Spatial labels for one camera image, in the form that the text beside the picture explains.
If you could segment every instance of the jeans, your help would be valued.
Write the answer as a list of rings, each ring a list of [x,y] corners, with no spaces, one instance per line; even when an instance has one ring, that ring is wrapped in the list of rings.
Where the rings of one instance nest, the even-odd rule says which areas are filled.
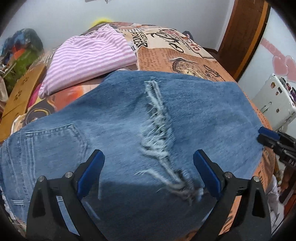
[[[26,221],[39,176],[62,177],[100,149],[105,164],[82,203],[105,237],[174,240],[199,228],[216,202],[202,195],[193,153],[203,149],[223,171],[251,178],[262,156],[260,127],[236,83],[115,71],[61,111],[12,134],[0,149],[0,185]]]

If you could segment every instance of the pink and white striped garment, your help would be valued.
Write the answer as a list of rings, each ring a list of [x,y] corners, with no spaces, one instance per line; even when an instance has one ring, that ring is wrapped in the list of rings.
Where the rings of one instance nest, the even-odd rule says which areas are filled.
[[[137,57],[124,36],[104,25],[86,36],[69,38],[59,47],[38,95],[45,98],[136,62]]]

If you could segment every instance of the blue denim fabric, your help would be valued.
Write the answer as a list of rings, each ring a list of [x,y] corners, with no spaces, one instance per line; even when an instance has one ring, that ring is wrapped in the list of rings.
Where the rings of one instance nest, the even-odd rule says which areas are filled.
[[[174,169],[203,182],[193,153],[203,149],[224,171],[251,178],[263,146],[261,122],[236,83],[211,82],[183,74],[116,71],[63,110],[11,135],[0,149],[0,184],[16,216],[26,220],[40,175],[62,177],[94,149],[105,154],[99,185],[82,201],[101,232],[113,240],[174,240],[198,228],[215,199],[187,201],[168,192],[149,174],[168,177],[158,160],[143,155],[141,132],[149,119],[145,81],[155,80],[170,115],[175,141],[168,148]],[[66,223],[75,228],[59,202]]]

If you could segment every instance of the pink wall decal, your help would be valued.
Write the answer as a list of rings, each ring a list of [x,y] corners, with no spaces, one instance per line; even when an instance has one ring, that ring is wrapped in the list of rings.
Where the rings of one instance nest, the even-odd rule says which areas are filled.
[[[274,73],[280,76],[287,76],[288,81],[296,82],[296,63],[294,59],[290,55],[284,56],[265,38],[262,38],[260,44],[273,54],[272,65]]]

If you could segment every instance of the person's hand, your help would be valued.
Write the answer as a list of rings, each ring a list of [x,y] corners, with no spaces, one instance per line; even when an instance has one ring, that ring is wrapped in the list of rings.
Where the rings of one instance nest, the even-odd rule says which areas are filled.
[[[290,181],[293,173],[294,173],[294,169],[292,169],[290,167],[285,168],[283,180],[281,182],[281,191],[284,191],[288,188],[289,181]]]

